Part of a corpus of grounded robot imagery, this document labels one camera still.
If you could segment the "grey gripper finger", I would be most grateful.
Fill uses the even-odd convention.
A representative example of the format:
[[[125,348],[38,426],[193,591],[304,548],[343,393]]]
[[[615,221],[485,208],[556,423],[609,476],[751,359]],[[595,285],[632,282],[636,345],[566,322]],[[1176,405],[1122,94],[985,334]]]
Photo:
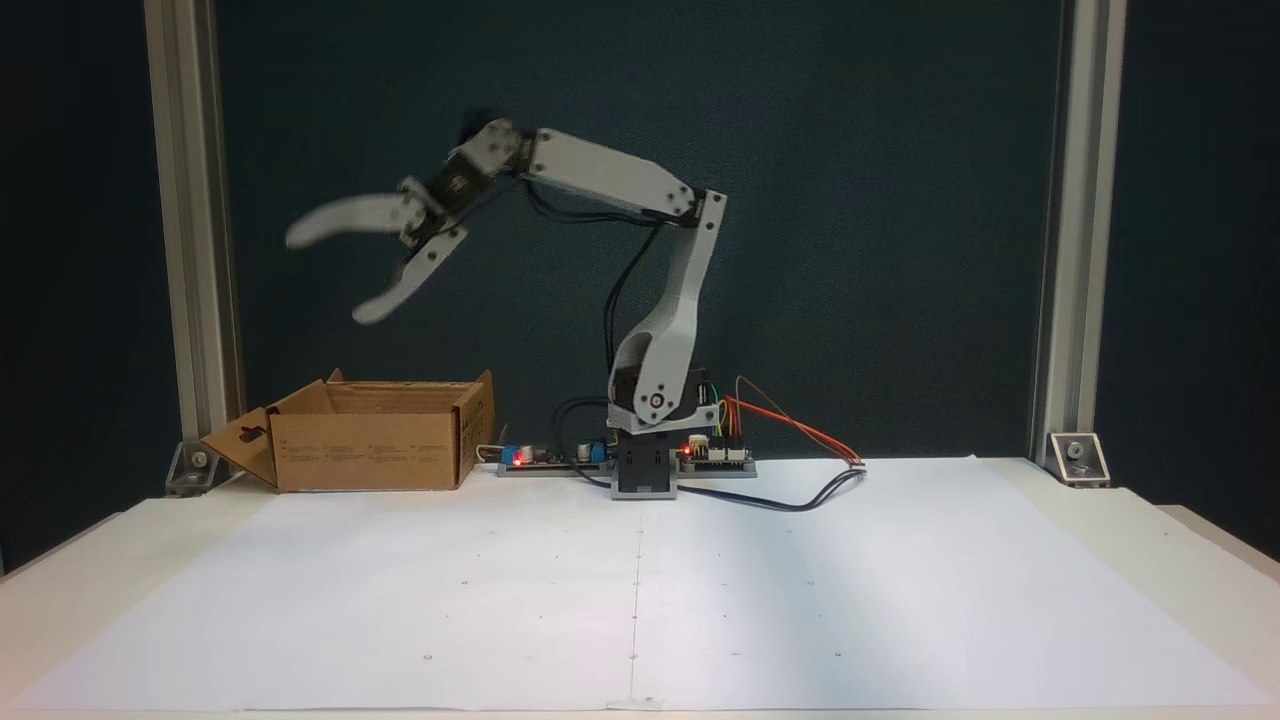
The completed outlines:
[[[285,231],[289,250],[311,247],[339,234],[404,234],[425,218],[412,193],[366,193],[326,202],[305,213]]]
[[[385,292],[355,309],[355,320],[361,325],[371,325],[388,318],[428,281],[467,236],[468,231],[465,227],[453,227],[429,238],[402,265],[399,274]]]

